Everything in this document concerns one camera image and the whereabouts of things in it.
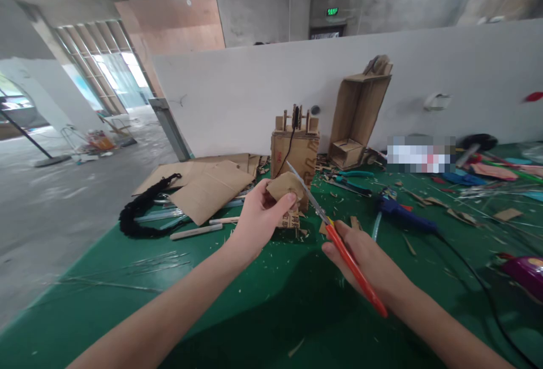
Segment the concrete floor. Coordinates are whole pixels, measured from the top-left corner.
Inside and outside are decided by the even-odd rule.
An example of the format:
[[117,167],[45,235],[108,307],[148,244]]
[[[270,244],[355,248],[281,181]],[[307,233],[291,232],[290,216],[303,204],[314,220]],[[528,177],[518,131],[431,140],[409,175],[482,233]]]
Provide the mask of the concrete floor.
[[[44,155],[26,138],[0,141],[0,328],[111,229],[158,164],[177,161],[149,106],[130,118],[138,144],[81,165],[34,168]],[[52,127],[38,133],[51,155],[70,153],[62,138],[46,137],[59,136]]]

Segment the cardboard shelf model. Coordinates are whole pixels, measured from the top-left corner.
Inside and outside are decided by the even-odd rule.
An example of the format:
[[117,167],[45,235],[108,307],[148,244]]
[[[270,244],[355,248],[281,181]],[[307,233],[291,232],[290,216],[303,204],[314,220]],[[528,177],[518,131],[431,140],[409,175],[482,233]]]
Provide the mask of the cardboard shelf model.
[[373,155],[367,150],[392,75],[386,55],[370,61],[363,73],[344,78],[339,86],[328,147],[329,161],[340,168],[356,168]]
[[[294,105],[292,116],[287,115],[285,110],[283,116],[275,118],[275,130],[271,134],[271,177],[276,178],[290,171],[285,161],[285,156],[288,155],[289,163],[302,177],[304,183],[310,187],[315,176],[317,150],[321,136],[318,131],[318,118],[311,117],[309,110],[306,115],[303,115],[302,110],[302,106]],[[300,203],[300,210],[305,212],[308,206],[308,199],[304,198]]]

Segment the left hand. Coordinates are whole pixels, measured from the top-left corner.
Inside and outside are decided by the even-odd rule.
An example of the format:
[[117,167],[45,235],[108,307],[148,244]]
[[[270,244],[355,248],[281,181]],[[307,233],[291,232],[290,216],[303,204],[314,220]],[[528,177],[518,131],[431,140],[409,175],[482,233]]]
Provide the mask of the left hand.
[[283,215],[298,206],[296,194],[293,192],[276,202],[266,189],[270,181],[271,179],[261,180],[247,194],[238,225],[226,242],[231,254],[245,267],[258,257],[262,248],[270,241]]

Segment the workbench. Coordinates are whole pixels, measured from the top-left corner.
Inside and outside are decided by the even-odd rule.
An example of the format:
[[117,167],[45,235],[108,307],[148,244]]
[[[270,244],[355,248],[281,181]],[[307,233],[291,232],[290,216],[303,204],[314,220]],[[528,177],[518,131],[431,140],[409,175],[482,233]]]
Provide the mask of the workbench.
[[[519,157],[515,145],[492,151],[505,157]],[[437,223],[442,234],[472,264],[492,287],[499,315],[512,339],[537,365],[543,367],[543,308],[510,279],[485,267],[495,252],[515,256],[541,255],[543,241],[483,218],[484,213],[515,207],[524,212],[519,221],[543,226],[543,203],[510,195],[483,199],[467,205],[456,195],[440,191],[451,184],[433,182],[427,174],[393,174],[377,167],[373,178],[353,178],[371,189],[373,198],[363,198],[327,184],[316,177],[311,191],[333,219],[350,224],[356,216],[371,232],[375,218],[375,197],[385,184],[398,192],[398,202]],[[422,208],[403,187],[422,196],[432,196],[459,211],[467,212],[490,229],[462,223],[439,206]],[[241,207],[224,209],[217,217],[238,216]],[[159,227],[167,221],[149,222]],[[518,225],[543,237],[542,230]],[[163,367],[443,367],[432,351],[396,317],[384,320],[343,279],[339,270],[321,251],[324,237],[318,233],[320,220],[310,211],[301,218],[304,237],[294,231],[277,230],[260,256],[225,290],[163,363]],[[194,228],[194,224],[183,227]],[[233,225],[220,231],[172,242],[160,239],[129,239],[116,224],[70,268],[66,275],[95,276],[104,282],[146,288],[167,289],[192,268],[219,249]],[[417,255],[407,248],[405,235]],[[383,218],[379,245],[423,291],[487,345],[518,367],[527,365],[509,347],[499,332],[480,285],[462,262],[437,238],[404,229]],[[154,273],[123,276],[115,268],[165,254],[187,252],[189,264]],[[44,281],[55,281],[44,272]],[[50,286],[33,305],[0,336],[0,362],[4,368],[60,368],[68,365],[95,340],[124,318],[156,297],[156,293],[129,288],[59,284]],[[303,340],[292,357],[288,352]]]

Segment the forearm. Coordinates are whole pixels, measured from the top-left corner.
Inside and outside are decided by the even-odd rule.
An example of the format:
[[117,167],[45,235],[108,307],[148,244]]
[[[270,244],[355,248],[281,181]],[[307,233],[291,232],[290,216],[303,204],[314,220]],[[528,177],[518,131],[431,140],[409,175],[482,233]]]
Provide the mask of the forearm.
[[157,367],[243,268],[223,246],[105,334],[70,368]]
[[393,311],[449,369],[513,368],[415,286],[407,297],[393,306]]

